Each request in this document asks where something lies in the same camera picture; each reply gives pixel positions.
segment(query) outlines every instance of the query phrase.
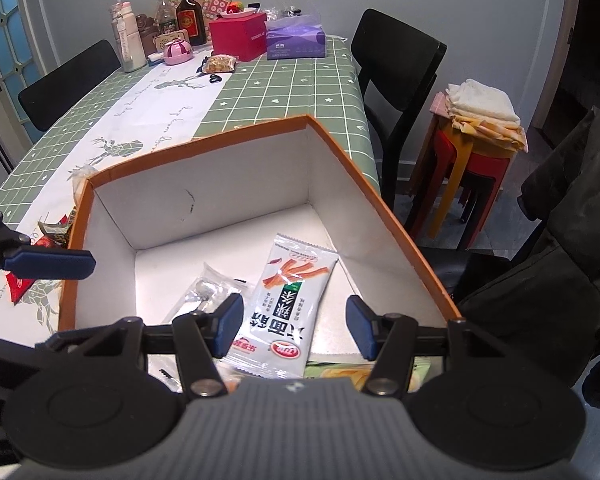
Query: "red gift box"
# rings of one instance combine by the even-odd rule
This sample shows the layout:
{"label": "red gift box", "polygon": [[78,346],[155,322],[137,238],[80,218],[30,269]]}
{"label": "red gift box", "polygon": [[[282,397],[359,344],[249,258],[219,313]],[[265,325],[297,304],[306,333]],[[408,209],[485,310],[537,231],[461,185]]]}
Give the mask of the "red gift box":
{"label": "red gift box", "polygon": [[214,54],[229,54],[251,61],[267,51],[267,15],[256,12],[243,18],[218,18],[209,22]]}

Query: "tissue box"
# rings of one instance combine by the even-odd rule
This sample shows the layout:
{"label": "tissue box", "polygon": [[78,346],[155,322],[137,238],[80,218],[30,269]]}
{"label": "tissue box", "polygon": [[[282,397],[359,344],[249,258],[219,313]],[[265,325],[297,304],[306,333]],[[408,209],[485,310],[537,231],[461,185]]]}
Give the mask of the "tissue box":
{"label": "tissue box", "polygon": [[266,21],[264,12],[256,12],[243,18],[218,18],[209,22],[214,54],[229,54],[238,61],[251,61],[264,54]]}
{"label": "tissue box", "polygon": [[289,25],[270,28],[267,31],[267,59],[297,59],[326,55],[326,37],[320,25]]}

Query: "brown liquor bottle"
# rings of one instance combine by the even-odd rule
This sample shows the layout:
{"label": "brown liquor bottle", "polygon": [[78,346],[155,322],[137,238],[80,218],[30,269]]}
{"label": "brown liquor bottle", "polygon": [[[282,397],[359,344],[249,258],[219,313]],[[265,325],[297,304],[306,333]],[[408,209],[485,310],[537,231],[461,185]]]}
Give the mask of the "brown liquor bottle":
{"label": "brown liquor bottle", "polygon": [[196,0],[181,0],[176,9],[178,26],[189,33],[189,43],[193,46],[206,43],[205,22],[202,7]]}

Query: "spicy strip snack bag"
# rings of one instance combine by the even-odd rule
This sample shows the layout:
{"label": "spicy strip snack bag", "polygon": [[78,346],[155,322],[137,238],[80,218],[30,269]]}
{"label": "spicy strip snack bag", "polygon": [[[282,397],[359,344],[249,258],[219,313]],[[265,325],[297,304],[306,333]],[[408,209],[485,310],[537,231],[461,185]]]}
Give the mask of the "spicy strip snack bag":
{"label": "spicy strip snack bag", "polygon": [[222,362],[266,378],[299,378],[309,357],[320,297],[335,251],[277,234]]}

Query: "pink container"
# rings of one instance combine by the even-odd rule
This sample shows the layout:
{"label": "pink container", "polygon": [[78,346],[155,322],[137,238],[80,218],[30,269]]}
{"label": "pink container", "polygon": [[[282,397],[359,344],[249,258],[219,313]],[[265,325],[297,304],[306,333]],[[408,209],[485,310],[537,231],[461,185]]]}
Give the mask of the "pink container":
{"label": "pink container", "polygon": [[164,62],[167,65],[184,63],[193,57],[193,50],[187,41],[177,38],[164,46]]}

